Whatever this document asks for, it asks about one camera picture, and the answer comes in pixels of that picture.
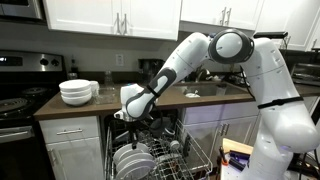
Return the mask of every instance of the gray wall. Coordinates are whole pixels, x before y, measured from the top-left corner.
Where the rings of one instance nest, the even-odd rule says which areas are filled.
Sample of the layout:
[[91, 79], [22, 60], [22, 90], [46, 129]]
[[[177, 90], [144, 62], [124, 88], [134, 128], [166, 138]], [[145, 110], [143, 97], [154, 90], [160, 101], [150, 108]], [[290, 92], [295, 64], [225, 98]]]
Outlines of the gray wall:
[[[67, 69], [72, 56], [80, 71], [138, 71], [139, 58], [167, 59], [190, 33], [179, 32], [179, 40], [101, 36], [49, 31], [46, 26], [0, 22], [0, 49], [38, 51], [65, 57]], [[125, 65], [115, 65], [115, 54], [123, 54]], [[211, 61], [204, 67], [211, 71], [229, 71], [229, 65]]]

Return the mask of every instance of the wall outlet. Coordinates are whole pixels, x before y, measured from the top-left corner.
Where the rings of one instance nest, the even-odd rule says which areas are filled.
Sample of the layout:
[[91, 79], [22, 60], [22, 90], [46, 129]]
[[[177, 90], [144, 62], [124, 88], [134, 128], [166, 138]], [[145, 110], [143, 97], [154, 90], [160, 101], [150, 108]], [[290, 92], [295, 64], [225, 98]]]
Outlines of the wall outlet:
[[116, 66], [124, 66], [123, 54], [116, 54]]

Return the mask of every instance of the dishwasher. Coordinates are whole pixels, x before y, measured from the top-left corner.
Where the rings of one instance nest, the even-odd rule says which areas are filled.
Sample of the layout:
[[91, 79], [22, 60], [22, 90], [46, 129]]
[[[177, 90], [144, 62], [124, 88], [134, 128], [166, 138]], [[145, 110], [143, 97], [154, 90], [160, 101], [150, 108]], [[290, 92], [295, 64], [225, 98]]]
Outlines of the dishwasher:
[[[116, 165], [113, 162], [115, 152], [130, 143], [128, 138], [119, 142], [116, 137], [127, 133], [125, 123], [121, 120], [111, 120], [105, 126], [105, 162], [104, 170], [107, 180], [117, 180]], [[139, 143], [148, 146], [150, 154], [154, 157], [155, 167], [145, 175], [143, 180], [194, 180], [210, 179], [212, 162], [204, 153], [199, 144], [183, 127], [180, 120], [173, 126], [174, 135], [153, 137], [150, 130], [139, 131]], [[170, 148], [172, 141], [179, 143], [179, 148]]]

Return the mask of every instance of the robotic arm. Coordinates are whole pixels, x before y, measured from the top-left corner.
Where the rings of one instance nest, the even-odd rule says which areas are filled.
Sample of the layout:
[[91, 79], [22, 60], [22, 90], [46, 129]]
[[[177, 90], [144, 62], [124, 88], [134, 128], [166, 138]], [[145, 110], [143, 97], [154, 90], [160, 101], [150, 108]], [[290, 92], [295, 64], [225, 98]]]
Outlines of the robotic arm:
[[174, 50], [146, 88], [131, 85], [121, 89], [122, 109], [115, 117], [127, 122], [148, 117], [156, 99], [206, 59], [222, 64], [240, 63], [261, 110], [262, 121], [254, 150], [240, 179], [284, 179], [293, 152], [317, 148], [320, 137], [281, 53], [269, 39], [251, 40], [235, 29], [214, 37], [191, 34]]

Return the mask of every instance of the brown countertop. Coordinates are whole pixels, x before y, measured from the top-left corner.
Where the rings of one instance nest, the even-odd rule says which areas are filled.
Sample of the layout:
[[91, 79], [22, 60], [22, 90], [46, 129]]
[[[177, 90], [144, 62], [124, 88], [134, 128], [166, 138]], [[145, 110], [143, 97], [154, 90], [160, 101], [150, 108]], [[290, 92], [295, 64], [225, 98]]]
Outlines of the brown countertop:
[[[320, 87], [296, 85], [296, 88], [301, 96], [320, 96]], [[162, 96], [159, 98], [157, 106], [159, 109], [176, 109], [193, 106], [247, 102], [252, 100], [253, 99], [248, 93], [226, 96], [187, 98], [177, 88], [175, 88], [175, 86], [173, 86], [162, 94]], [[120, 108], [120, 102], [101, 105], [88, 102], [86, 105], [81, 107], [71, 107], [62, 101], [60, 93], [58, 93], [50, 101], [48, 101], [47, 104], [40, 108], [34, 114], [34, 117], [37, 121], [40, 121], [81, 116], [109, 115], [118, 111]]]

